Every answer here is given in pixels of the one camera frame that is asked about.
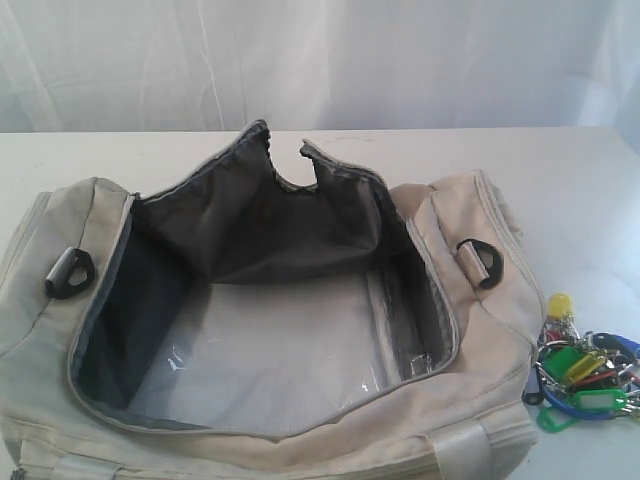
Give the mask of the cream canvas bag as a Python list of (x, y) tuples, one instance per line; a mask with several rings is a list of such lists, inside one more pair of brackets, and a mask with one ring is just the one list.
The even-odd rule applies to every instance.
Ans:
[(40, 193), (1, 263), (14, 479), (502, 479), (545, 315), (480, 170), (389, 188), (256, 121), (142, 196)]

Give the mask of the bunch of colourful key tags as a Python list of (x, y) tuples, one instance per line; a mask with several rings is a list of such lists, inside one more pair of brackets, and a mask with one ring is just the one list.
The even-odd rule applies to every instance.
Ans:
[(627, 337), (587, 331), (574, 322), (571, 297), (549, 298), (538, 338), (538, 357), (522, 394), (537, 407), (536, 424), (547, 433), (579, 422), (639, 420), (639, 343)]

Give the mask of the white curtain backdrop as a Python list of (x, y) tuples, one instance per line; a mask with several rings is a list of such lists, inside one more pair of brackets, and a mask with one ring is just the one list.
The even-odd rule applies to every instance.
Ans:
[(5, 132), (613, 124), (635, 1), (5, 1)]

